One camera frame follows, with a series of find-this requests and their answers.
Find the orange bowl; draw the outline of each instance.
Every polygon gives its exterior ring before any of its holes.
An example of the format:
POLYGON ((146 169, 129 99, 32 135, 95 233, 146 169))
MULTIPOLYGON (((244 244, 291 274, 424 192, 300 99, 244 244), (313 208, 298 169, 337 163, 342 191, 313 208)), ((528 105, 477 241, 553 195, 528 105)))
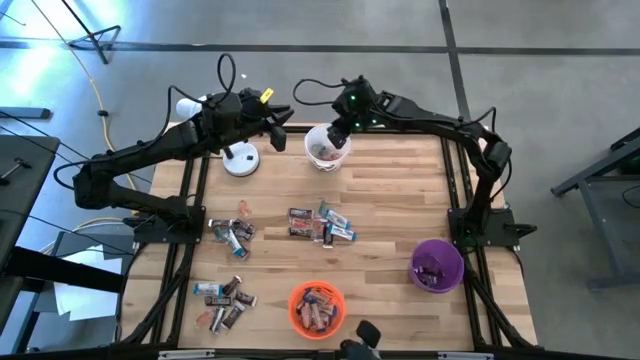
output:
POLYGON ((289 321, 296 330, 296 332, 307 339, 322 340, 333 335, 338 331, 344 318, 347 316, 347 306, 344 302, 344 296, 333 285, 324 281, 310 281, 304 283, 293 290, 291 296, 289 296, 289 321), (296 306, 302 301, 307 289, 313 289, 329 297, 329 304, 335 305, 337 308, 337 314, 331 320, 327 330, 321 333, 317 333, 310 329, 305 328, 302 325, 302 318, 296 311, 296 306))

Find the concrete floor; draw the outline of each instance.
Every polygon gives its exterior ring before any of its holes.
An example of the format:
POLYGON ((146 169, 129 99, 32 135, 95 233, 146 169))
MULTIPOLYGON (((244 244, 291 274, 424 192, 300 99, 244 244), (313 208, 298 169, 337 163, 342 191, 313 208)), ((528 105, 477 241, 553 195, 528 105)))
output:
MULTIPOLYGON (((60 2, 40 2, 66 37, 83 35, 60 2)), ((445 45, 437 0, 76 3, 92 29, 121 24, 123 41, 445 45)), ((640 3, 632 0, 450 0, 449 7, 459 46, 640 46, 635 36, 640 30, 635 21, 640 3)), ((0 36, 55 35, 29 1, 14 1, 8 13, 27 26, 3 18, 0 36)), ((214 69, 218 55, 116 52, 111 54, 113 62, 104 66, 94 53, 80 53, 112 112, 110 132, 116 147, 156 134, 169 84, 194 95, 218 89, 214 69)), ((246 76, 239 77, 236 86, 272 87, 273 101, 293 104, 291 89, 303 77, 335 82, 364 74, 377 90, 403 94, 434 111, 458 113, 446 54, 236 53, 234 57, 239 73, 246 76)), ((0 50, 0 59, 3 104, 49 107, 55 112, 53 118, 32 124, 86 155, 106 149, 95 97, 69 53, 53 48, 0 50)), ((549 193, 551 186, 602 156, 613 141, 638 126, 638 58, 462 55, 460 63, 472 115, 497 106, 497 131, 513 147, 514 175, 505 193, 516 220, 539 227, 524 239, 522 258, 540 344, 553 350, 639 358, 640 311, 634 305, 640 302, 640 289, 598 294, 586 289, 587 279, 610 271, 605 245, 578 193, 563 199, 549 193)), ((301 97, 331 100, 335 93, 307 88, 301 97)), ((334 116, 329 108, 295 108, 296 122, 327 122, 334 116)), ((0 124, 30 133, 9 120, 0 124)), ((56 160, 55 165, 63 163, 56 160)), ((152 168, 138 172, 147 179, 152 174, 152 168)), ((136 182, 148 190, 148 184, 136 182)), ((68 190, 48 179, 32 214, 74 227, 89 218, 126 212, 80 210, 68 190)), ((56 234, 57 230, 29 220, 20 244, 40 248, 56 234)), ((19 309, 27 297, 21 296, 13 324, 19 322, 19 309)), ((56 318, 49 319, 49 325, 39 324, 35 345, 54 349, 68 343, 68 338, 48 335, 60 321, 56 318)), ((13 333, 15 325, 4 331, 0 351, 7 351, 13 333)))

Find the white bucket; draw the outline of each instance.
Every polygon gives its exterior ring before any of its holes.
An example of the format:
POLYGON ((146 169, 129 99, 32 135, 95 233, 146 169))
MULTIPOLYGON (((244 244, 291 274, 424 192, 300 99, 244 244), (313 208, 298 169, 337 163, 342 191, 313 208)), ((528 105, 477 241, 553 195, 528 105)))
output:
POLYGON ((344 159, 347 158, 349 151, 351 151, 351 138, 347 138, 347 142, 344 144, 342 149, 336 149, 331 141, 327 137, 327 129, 329 128, 329 124, 319 125, 309 130, 307 135, 304 137, 304 149, 307 153, 307 157, 313 165, 315 165, 321 171, 336 171, 340 169, 340 166, 344 162, 344 159), (322 160, 318 159, 312 151, 312 147, 316 146, 324 146, 325 151, 329 151, 329 153, 338 153, 340 155, 339 158, 335 160, 322 160))

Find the wooden tabletop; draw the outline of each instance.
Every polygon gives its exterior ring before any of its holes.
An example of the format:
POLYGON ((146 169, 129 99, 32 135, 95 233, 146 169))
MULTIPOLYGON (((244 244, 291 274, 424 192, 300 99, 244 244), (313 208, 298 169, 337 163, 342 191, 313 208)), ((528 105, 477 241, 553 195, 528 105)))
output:
MULTIPOLYGON (((190 289, 197 282, 226 283, 239 275, 244 281, 241 289, 258 296, 258 304, 248 308, 233 329, 212 335, 195 328, 194 320, 206 307, 201 296, 189 292, 179 346, 337 349, 343 339, 356 338, 358 323, 366 319, 382 332, 381 350, 471 350, 463 286, 447 294, 431 294, 411 284, 408 277, 416 244, 449 239, 446 211, 450 204, 439 138, 355 135, 352 153, 334 173, 313 167, 305 157, 303 138, 288 134, 283 153, 273 150, 268 137, 252 139, 261 164, 246 178, 234 178, 220 160, 211 161, 204 198, 207 218, 236 218, 238 202, 246 200, 252 211, 248 221, 258 232, 247 245, 250 258, 242 261, 231 255, 227 245, 212 242, 213 234, 205 229, 196 247, 190 289), (286 235, 287 209, 317 209, 321 200, 352 221, 358 233, 355 243, 336 241, 334 249, 323 249, 310 240, 286 235), (347 304, 341 329, 323 341, 298 335, 287 315, 290 292, 312 280, 336 286, 347 304)), ((199 166, 197 161, 190 193, 195 192, 199 166)), ((180 161, 158 164, 151 193, 177 195, 183 169, 180 161)), ((134 264, 124 296, 124 336, 156 300, 166 252, 166 245, 150 245, 134 264)), ((518 263, 505 249, 487 248, 486 253, 496 301, 522 336, 536 343, 518 263)), ((173 301, 167 307, 163 338, 169 331, 173 301)), ((488 340, 486 313, 479 308, 488 340)))

